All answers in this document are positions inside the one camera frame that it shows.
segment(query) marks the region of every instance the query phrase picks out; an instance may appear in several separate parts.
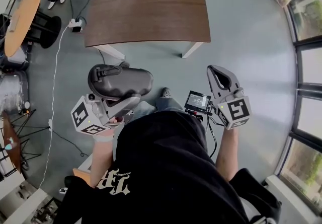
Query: black t-shirt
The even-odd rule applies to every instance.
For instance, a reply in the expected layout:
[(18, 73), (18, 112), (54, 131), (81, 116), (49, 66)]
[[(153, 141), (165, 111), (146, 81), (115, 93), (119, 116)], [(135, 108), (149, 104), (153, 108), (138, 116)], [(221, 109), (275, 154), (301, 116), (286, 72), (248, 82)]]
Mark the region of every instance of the black t-shirt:
[(74, 224), (80, 217), (82, 223), (177, 218), (248, 222), (238, 195), (207, 154), (203, 126), (184, 113), (158, 112), (125, 126), (116, 161), (100, 186), (105, 188), (93, 189), (73, 177), (55, 223)]

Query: small display screen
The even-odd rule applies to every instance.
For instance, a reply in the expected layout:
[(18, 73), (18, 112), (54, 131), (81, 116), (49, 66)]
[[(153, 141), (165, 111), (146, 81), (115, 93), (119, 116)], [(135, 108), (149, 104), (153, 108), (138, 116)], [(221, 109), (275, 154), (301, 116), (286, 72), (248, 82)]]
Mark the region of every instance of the small display screen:
[(195, 111), (206, 112), (210, 99), (211, 97), (208, 95), (191, 91), (186, 101), (185, 108)]

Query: white cable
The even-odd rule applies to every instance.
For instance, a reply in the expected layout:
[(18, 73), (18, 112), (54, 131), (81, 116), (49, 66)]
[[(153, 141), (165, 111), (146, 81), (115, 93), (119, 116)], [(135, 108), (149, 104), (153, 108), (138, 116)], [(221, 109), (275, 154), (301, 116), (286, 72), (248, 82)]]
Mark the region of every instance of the white cable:
[(46, 168), (45, 168), (45, 172), (44, 172), (44, 177), (39, 185), (39, 188), (41, 187), (42, 183), (45, 181), (45, 175), (46, 175), (46, 172), (47, 172), (47, 167), (48, 167), (48, 162), (49, 162), (49, 155), (50, 155), (50, 148), (51, 148), (51, 142), (52, 142), (52, 123), (53, 123), (53, 120), (54, 120), (54, 89), (55, 89), (55, 78), (56, 78), (56, 72), (57, 72), (57, 59), (58, 59), (58, 53), (60, 51), (60, 43), (61, 43), (61, 39), (66, 31), (66, 29), (68, 28), (68, 25), (66, 26), (65, 30), (62, 32), (61, 34), (61, 37), (60, 37), (60, 40), (59, 40), (59, 47), (58, 47), (58, 51), (56, 53), (56, 64), (55, 64), (55, 73), (54, 73), (54, 85), (52, 87), (52, 103), (51, 103), (51, 110), (52, 110), (52, 116), (51, 116), (51, 120), (49, 120), (49, 122), (51, 122), (51, 125), (50, 125), (50, 145), (49, 145), (49, 149), (48, 149), (48, 155), (47, 155), (47, 162), (46, 162)]

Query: desk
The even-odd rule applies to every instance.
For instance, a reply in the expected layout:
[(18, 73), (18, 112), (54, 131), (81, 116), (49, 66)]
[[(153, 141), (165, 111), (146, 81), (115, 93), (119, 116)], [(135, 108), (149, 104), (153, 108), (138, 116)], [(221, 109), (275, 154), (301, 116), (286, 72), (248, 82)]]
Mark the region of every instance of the desk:
[[(59, 17), (49, 17), (38, 12), (40, 0), (21, 0), (18, 9), (13, 13), (11, 21), (16, 20), (14, 31), (9, 29), (6, 32), (5, 54), (8, 57), (13, 56), (21, 46), (24, 39), (32, 42), (38, 42), (43, 48), (50, 47), (57, 39), (60, 29), (61, 20)], [(47, 23), (41, 26), (35, 22), (35, 16), (45, 19)], [(30, 28), (41, 30), (40, 38), (28, 36)]]
[(85, 47), (95, 46), (119, 59), (109, 44), (136, 41), (210, 42), (205, 0), (91, 0)]

